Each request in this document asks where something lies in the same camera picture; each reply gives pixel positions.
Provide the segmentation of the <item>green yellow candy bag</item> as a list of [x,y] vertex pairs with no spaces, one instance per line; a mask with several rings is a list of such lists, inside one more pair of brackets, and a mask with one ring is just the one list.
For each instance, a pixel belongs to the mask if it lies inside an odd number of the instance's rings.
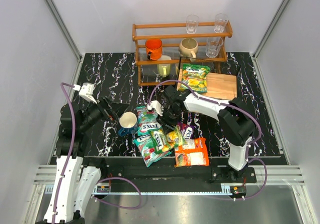
[[181,82],[187,84],[193,91],[197,93],[207,93],[207,75],[210,68],[205,65],[196,65],[184,63],[182,65]]

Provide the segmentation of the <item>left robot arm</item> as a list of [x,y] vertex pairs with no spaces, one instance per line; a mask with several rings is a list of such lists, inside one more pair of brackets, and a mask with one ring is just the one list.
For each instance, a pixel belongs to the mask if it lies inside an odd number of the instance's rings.
[[103,97],[86,109],[78,109],[71,101],[61,108],[55,181],[42,224],[85,223],[85,211],[94,187],[106,174],[105,161],[84,160],[86,131],[100,120],[114,124],[128,106]]

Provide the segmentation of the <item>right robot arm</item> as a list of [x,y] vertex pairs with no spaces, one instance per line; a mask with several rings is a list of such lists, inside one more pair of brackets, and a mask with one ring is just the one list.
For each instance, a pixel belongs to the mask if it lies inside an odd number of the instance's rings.
[[178,91],[168,86],[163,92],[166,106],[158,121],[166,131],[172,130],[180,121],[181,113],[198,113],[216,119],[223,136],[230,143],[228,165],[236,171],[248,165],[247,149],[253,139],[256,124],[244,110],[244,103],[238,98],[232,101],[217,100],[190,90]]

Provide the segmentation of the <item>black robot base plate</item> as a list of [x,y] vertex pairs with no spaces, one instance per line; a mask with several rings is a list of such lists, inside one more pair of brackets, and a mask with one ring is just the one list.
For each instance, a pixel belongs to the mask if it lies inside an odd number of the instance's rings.
[[127,179],[201,179],[214,183],[257,182],[254,168],[246,166],[243,171],[234,171],[229,166],[175,167],[174,157],[165,157],[147,167],[142,157],[84,157],[84,166],[98,166],[103,177]]

